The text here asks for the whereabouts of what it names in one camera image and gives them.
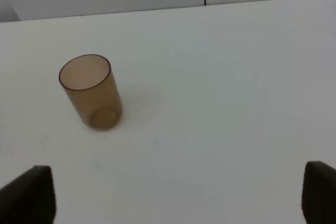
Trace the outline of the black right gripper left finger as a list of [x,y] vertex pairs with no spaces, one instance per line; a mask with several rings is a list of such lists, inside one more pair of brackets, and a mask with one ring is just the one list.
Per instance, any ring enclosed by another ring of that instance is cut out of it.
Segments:
[[56,212],[50,166],[33,166],[1,188],[1,223],[53,223]]

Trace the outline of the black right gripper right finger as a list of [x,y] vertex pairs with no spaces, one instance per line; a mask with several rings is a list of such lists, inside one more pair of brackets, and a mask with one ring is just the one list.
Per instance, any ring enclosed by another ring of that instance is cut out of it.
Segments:
[[304,171],[301,209],[306,223],[335,223],[335,169],[309,161]]

